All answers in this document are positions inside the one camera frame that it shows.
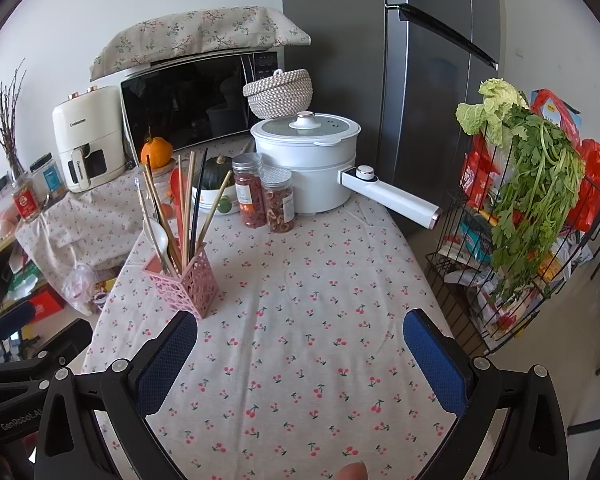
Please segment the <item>lid knob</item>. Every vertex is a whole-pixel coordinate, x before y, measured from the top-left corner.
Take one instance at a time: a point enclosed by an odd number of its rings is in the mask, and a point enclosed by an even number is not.
[[[374,169],[371,166],[358,166],[356,168],[356,177],[362,180],[373,180]]]
[[[320,123],[314,119],[314,116],[313,112],[298,112],[296,114],[297,119],[289,123],[289,126],[296,130],[313,130],[314,128],[319,128]]]

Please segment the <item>red spatula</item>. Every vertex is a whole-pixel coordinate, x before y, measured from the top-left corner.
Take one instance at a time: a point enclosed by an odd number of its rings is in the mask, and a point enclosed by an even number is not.
[[[175,206],[175,214],[176,214],[176,222],[178,224],[178,241],[182,246],[182,241],[184,240],[184,229],[182,227],[182,209],[184,204],[181,203],[181,199],[184,200],[181,191],[184,189],[184,182],[182,178],[182,174],[180,172],[182,168],[181,164],[178,164],[177,168],[174,168],[171,171],[171,179],[170,179],[170,187],[171,193],[173,193],[173,205]]]

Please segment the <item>spice jar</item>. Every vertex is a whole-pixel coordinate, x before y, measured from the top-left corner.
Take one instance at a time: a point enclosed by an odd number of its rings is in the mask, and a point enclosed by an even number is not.
[[[291,172],[283,168],[267,168],[262,174],[262,195],[271,232],[291,231],[296,215]]]
[[[40,214],[40,204],[33,188],[33,180],[29,173],[21,174],[12,184],[13,203],[22,219],[29,223]]]
[[[267,223],[262,198],[262,155],[243,153],[234,156],[232,167],[235,175],[235,193],[240,205],[240,218],[247,227],[261,227]]]
[[[51,202],[57,202],[66,194],[67,188],[51,153],[41,156],[29,169],[40,203],[44,202],[47,194],[51,195]]]

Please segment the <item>vase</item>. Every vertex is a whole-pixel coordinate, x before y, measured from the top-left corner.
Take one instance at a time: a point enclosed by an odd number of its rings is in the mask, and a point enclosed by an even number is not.
[[[20,163],[20,161],[18,160],[18,158],[16,156],[10,156],[8,157],[8,162],[9,162],[9,175],[11,177],[11,181],[15,182],[16,179],[24,173],[24,168],[22,167],[22,164]]]

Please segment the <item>red bag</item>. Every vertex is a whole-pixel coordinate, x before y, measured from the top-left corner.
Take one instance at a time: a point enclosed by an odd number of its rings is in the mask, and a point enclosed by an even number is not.
[[[560,112],[560,129],[564,131],[567,139],[571,141],[571,145],[578,149],[580,146],[580,134],[578,133],[578,128],[573,122],[573,117],[571,117],[571,114],[562,102],[562,99],[560,99],[556,94],[547,88],[539,90],[538,94],[536,94],[534,102],[531,104],[531,111],[542,117],[542,111],[540,108],[542,108],[542,106],[549,99],[554,102],[555,107]]]
[[[482,208],[486,189],[491,183],[489,175],[491,169],[491,157],[484,142],[484,137],[476,135],[474,136],[472,152],[464,156],[462,175],[460,177],[460,187],[469,197],[467,205],[476,209]]]
[[[600,143],[593,139],[584,139],[578,152],[585,162],[585,175],[600,188]],[[565,224],[578,231],[589,231],[599,211],[600,190],[583,179],[578,203],[569,211]]]

